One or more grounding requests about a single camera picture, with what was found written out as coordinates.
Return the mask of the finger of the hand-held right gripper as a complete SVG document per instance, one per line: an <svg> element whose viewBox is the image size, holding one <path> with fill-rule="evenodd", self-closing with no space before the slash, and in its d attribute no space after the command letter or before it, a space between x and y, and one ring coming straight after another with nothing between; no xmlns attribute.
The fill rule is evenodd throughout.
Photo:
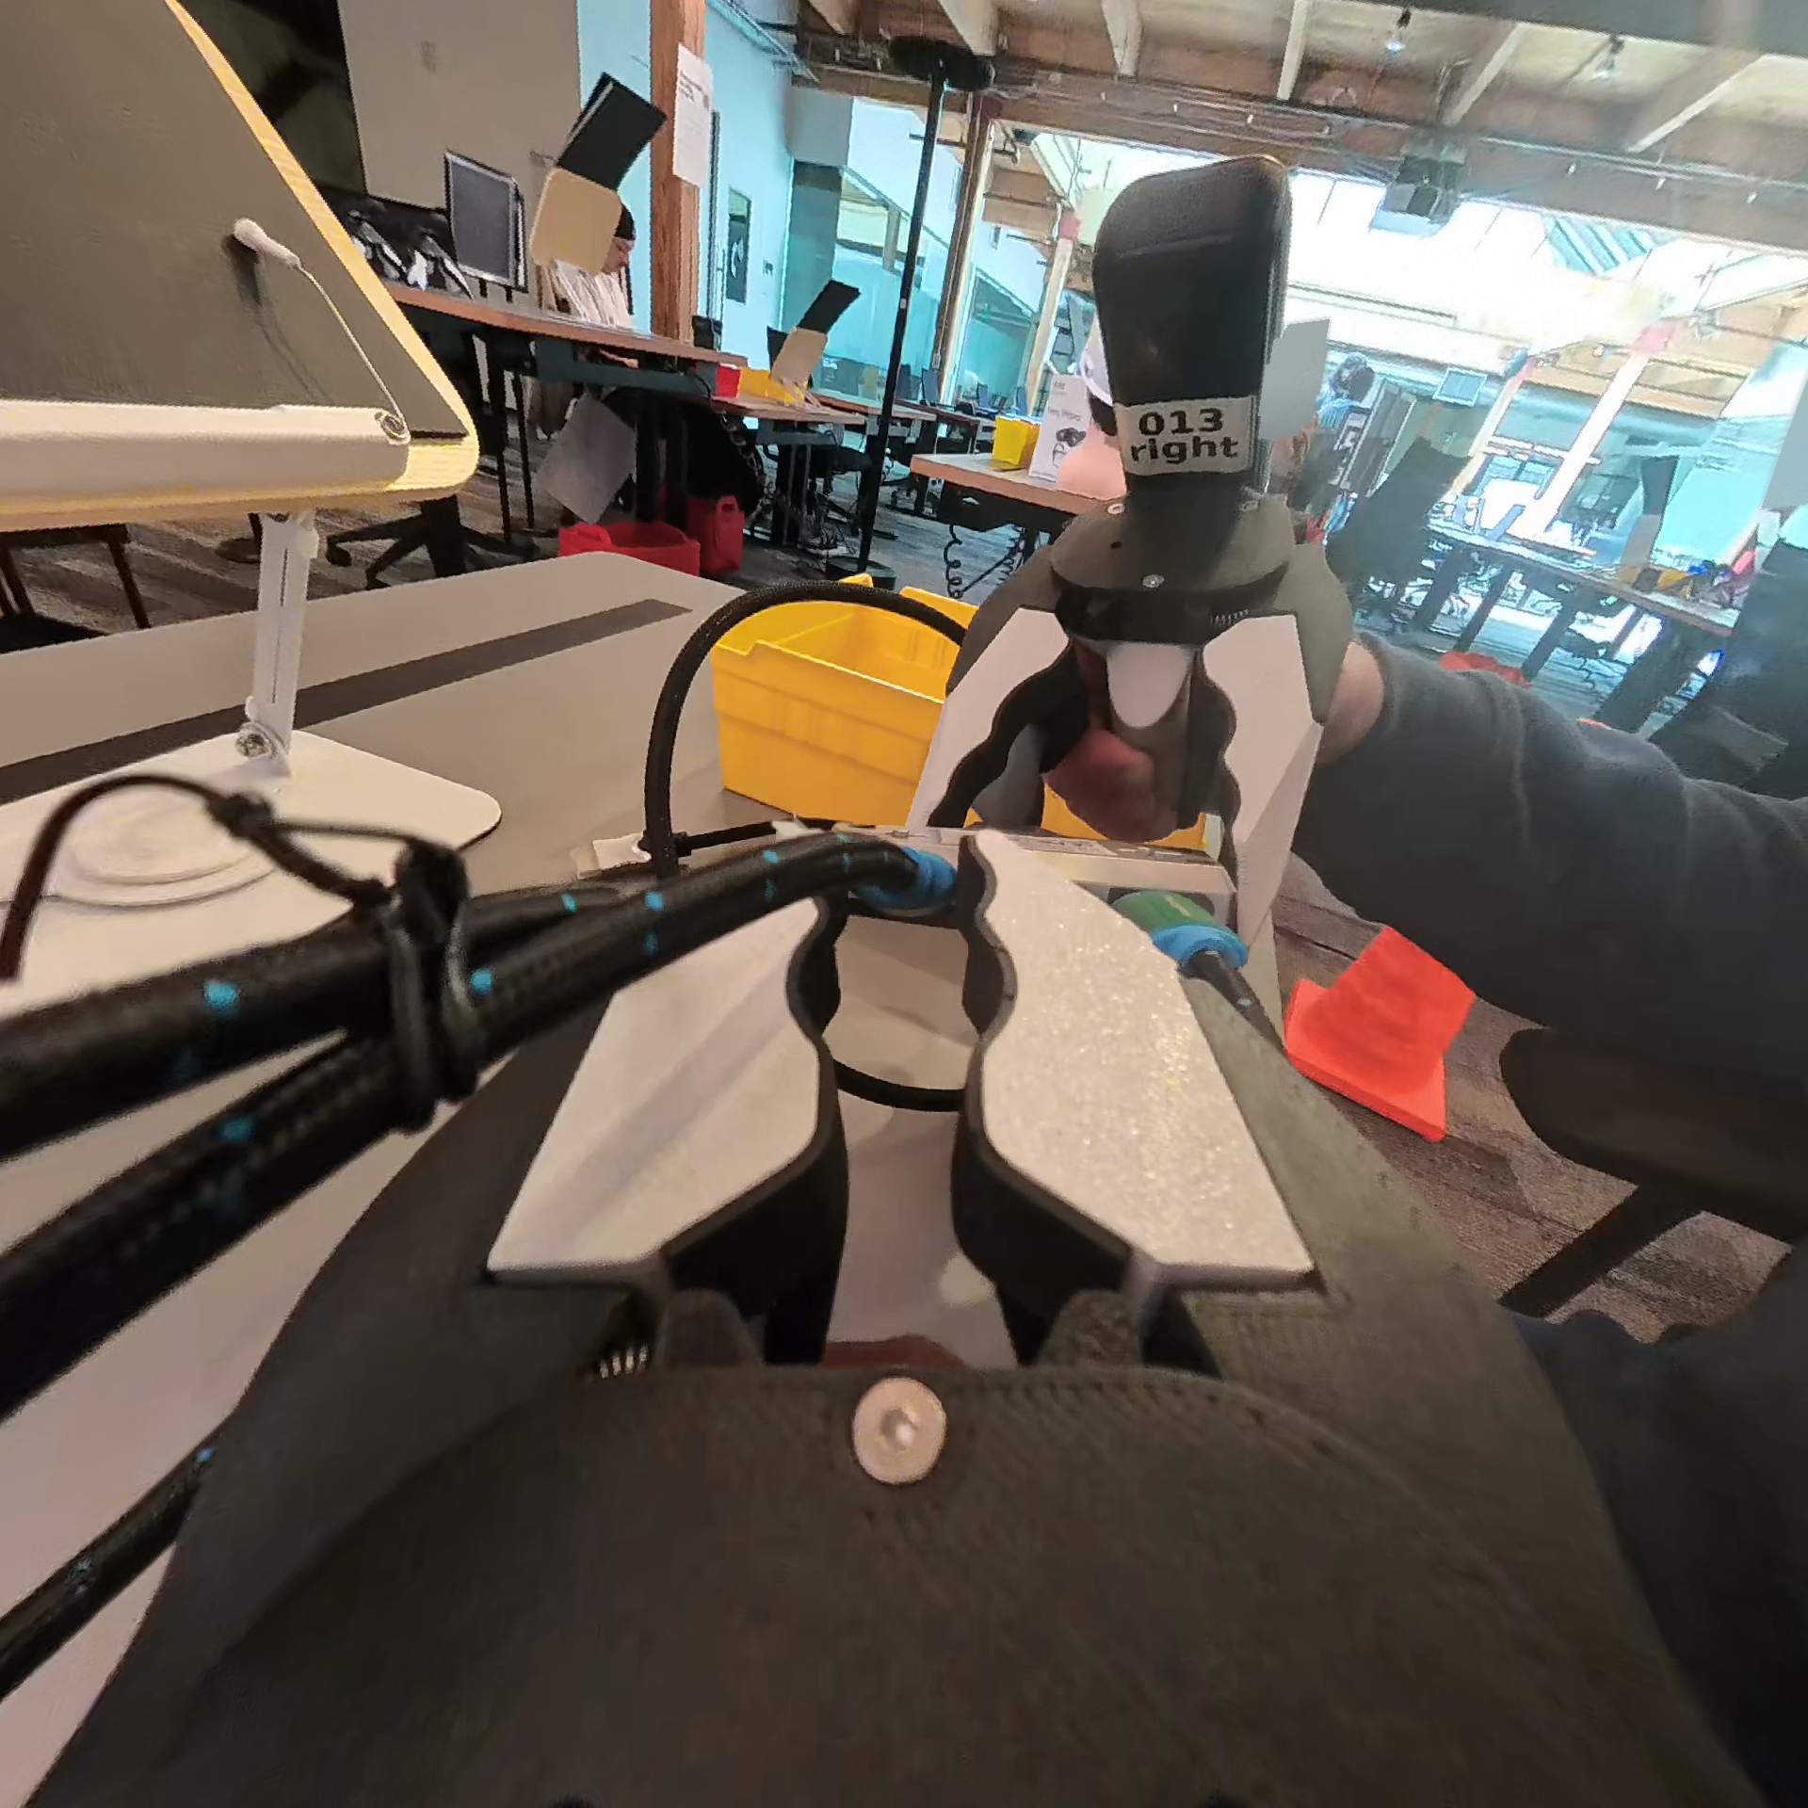
<svg viewBox="0 0 1808 1808"><path fill-rule="evenodd" d="M1234 878L1234 929L1249 950L1273 905L1322 740L1292 614L1249 619L1212 646L1212 685L1234 731L1222 752L1220 858Z"/></svg>
<svg viewBox="0 0 1808 1808"><path fill-rule="evenodd" d="M905 825L1035 831L1044 779L1084 735L1084 674L1060 625L1006 625L946 688Z"/></svg>

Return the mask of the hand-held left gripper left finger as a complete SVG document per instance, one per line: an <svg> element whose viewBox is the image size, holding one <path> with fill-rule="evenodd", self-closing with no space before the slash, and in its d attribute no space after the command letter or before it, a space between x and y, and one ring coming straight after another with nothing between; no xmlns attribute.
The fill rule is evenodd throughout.
<svg viewBox="0 0 1808 1808"><path fill-rule="evenodd" d="M490 1250L497 1282L715 1293L768 1363L817 1363L849 1226L825 1026L825 901L796 901L622 986Z"/></svg>

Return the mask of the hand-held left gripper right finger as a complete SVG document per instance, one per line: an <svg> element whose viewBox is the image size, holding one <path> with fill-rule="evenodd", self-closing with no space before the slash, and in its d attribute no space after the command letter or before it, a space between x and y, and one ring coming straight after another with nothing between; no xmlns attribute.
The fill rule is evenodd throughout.
<svg viewBox="0 0 1808 1808"><path fill-rule="evenodd" d="M1108 1293L1302 1293L1316 1262L1192 1007L1116 905L998 831L960 855L974 1051L954 1226L1013 1330Z"/></svg>

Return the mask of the yellow plastic bin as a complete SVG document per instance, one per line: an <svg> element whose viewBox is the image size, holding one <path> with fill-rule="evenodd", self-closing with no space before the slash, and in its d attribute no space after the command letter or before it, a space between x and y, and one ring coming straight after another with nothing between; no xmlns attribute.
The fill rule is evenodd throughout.
<svg viewBox="0 0 1808 1808"><path fill-rule="evenodd" d="M709 652L722 788L778 816L901 827L957 665L939 632L806 596Z"/></svg>

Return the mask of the white hdmi switch box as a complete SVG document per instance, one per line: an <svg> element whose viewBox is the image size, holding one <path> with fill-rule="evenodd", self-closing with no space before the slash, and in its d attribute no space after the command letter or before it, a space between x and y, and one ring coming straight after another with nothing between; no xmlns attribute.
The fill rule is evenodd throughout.
<svg viewBox="0 0 1808 1808"><path fill-rule="evenodd" d="M881 840L887 847L911 848L916 855L932 855L943 862L949 870L960 870L962 848L981 832L990 832L987 825L972 827L856 827L856 825L827 825L825 832L843 842L851 840ZM1129 847L1114 840L1084 840L1084 836L1055 836L1040 827L998 827L998 836L1035 858L1044 870L1060 878L1065 884L1093 895L1098 901L1116 905L1132 892L1170 892L1187 897L1189 907L1222 933L1237 937L1249 937L1237 927L1237 905L1234 905L1234 878L1201 855L1198 848L1156 848L1156 847ZM960 892L960 879L946 879L943 892L934 892L932 901L916 901L897 907L892 905L871 905L865 901L861 910L871 916L925 922L932 929L949 929L969 934L978 905Z"/></svg>

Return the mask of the person's right forearm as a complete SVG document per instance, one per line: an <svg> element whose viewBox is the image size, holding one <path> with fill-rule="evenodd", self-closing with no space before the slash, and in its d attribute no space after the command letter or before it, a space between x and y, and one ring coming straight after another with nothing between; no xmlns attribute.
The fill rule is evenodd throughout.
<svg viewBox="0 0 1808 1808"><path fill-rule="evenodd" d="M1298 858L1486 1004L1805 1089L1805 803L1349 642Z"/></svg>

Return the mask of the person's right hand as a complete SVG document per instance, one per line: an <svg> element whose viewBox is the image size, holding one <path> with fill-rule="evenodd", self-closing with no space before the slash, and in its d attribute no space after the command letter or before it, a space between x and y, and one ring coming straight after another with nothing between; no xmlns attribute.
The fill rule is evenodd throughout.
<svg viewBox="0 0 1808 1808"><path fill-rule="evenodd" d="M1088 727L1048 772L1068 813L1108 840L1159 842L1204 817L1201 779L1189 770L1187 648L1069 642Z"/></svg>

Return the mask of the white tablet stand base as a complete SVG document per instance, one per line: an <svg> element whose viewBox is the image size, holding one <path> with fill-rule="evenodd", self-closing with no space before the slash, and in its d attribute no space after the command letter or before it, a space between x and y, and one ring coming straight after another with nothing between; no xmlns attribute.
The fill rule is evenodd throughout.
<svg viewBox="0 0 1808 1808"><path fill-rule="evenodd" d="M281 825L395 831L471 847L497 825L479 792L300 728L308 576L317 510L395 492L438 497L471 471L471 416L429 377L371 402L4 399L4 525L65 529L187 516L225 506L263 516L249 691L229 731L117 763L146 779L95 799L51 855L51 895L83 907L197 907L254 878L253 853L165 788L249 797Z"/></svg>

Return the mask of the long wooden desk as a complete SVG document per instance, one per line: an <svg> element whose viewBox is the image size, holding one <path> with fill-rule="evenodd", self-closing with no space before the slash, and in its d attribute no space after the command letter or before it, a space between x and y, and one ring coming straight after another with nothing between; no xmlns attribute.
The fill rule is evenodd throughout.
<svg viewBox="0 0 1808 1808"><path fill-rule="evenodd" d="M887 443L887 430L880 427L865 399L810 396L807 387L782 390L778 377L754 371L744 358L727 352L706 352L637 329L602 329L543 309L472 303L393 280L377 287L419 329L433 320L482 343L486 352L515 349L515 362L529 374L568 382L599 396L612 390L638 395L632 502L642 522L690 522L693 416L709 413L744 425L768 425L794 450L806 446L806 430L834 427L849 435L858 425L873 430L875 446Z"/></svg>

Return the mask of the wood edged black board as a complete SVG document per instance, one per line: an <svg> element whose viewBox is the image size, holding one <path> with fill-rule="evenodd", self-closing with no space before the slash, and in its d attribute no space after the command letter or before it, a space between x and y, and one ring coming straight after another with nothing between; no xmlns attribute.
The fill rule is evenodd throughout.
<svg viewBox="0 0 1808 1808"><path fill-rule="evenodd" d="M4 2L4 529L438 497L477 427L178 2Z"/></svg>

